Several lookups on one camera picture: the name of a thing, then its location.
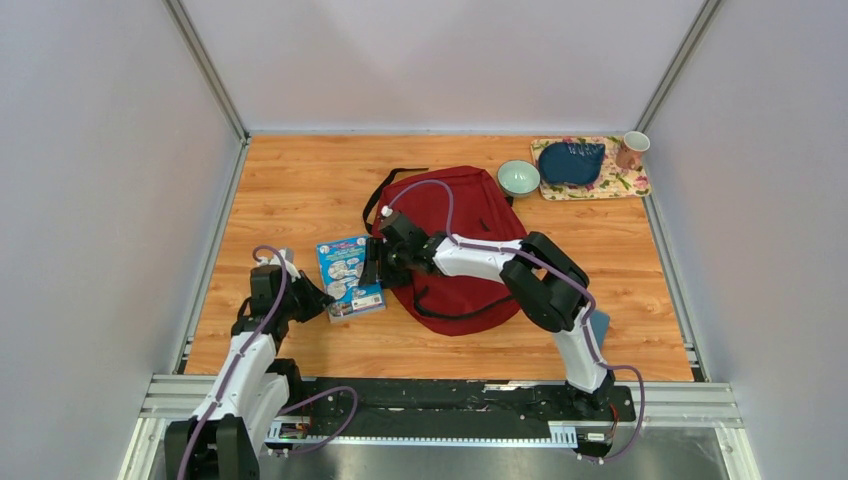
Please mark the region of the blue puzzle box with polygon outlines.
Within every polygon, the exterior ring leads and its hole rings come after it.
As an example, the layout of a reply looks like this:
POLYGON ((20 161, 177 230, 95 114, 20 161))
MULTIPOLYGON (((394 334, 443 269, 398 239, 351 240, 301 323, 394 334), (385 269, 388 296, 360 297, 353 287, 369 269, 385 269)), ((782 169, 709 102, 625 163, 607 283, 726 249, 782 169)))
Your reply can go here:
POLYGON ((327 308, 331 324, 386 308, 379 284, 359 285, 366 265, 367 240, 368 236, 362 235, 316 245, 323 289, 334 299, 327 308))

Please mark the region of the red student backpack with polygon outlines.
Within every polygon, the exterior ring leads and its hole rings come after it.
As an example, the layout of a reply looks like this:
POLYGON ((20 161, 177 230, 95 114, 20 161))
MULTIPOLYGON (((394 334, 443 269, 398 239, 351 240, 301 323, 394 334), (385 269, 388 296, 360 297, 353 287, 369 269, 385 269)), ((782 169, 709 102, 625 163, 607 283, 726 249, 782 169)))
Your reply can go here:
MULTIPOLYGON (((395 168, 377 186, 363 210, 366 231, 379 238, 380 210, 397 208, 432 235, 446 226, 456 236, 510 241, 527 235, 495 179, 484 169, 457 166, 430 171, 395 168)), ((393 268, 388 248, 371 272, 380 286, 420 324, 446 336, 463 336, 502 325, 520 310, 506 286, 468 276, 425 275, 393 268)))

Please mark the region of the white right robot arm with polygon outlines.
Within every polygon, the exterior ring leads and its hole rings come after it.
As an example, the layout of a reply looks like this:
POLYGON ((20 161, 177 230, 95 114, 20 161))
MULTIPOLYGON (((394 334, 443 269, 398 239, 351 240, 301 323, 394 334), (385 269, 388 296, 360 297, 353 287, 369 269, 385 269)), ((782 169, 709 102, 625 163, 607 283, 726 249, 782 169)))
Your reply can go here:
POLYGON ((398 210, 384 213, 378 235, 366 239, 363 284, 406 286, 415 272, 502 284, 525 316, 552 335, 574 412, 593 419, 609 407, 615 375, 593 329, 597 302, 588 291, 589 278, 546 235, 492 241, 447 231, 428 234, 398 210))

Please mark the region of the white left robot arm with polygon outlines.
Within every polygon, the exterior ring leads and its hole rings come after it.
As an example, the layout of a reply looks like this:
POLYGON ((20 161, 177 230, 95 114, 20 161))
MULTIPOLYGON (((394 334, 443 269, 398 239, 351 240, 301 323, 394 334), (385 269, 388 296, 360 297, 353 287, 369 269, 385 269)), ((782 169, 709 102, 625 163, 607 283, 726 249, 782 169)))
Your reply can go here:
POLYGON ((290 322, 319 316, 334 299, 289 261, 253 268, 249 284, 211 390, 188 419, 166 429, 169 479, 259 478, 258 456, 273 418, 304 405, 296 363, 277 354, 290 322))

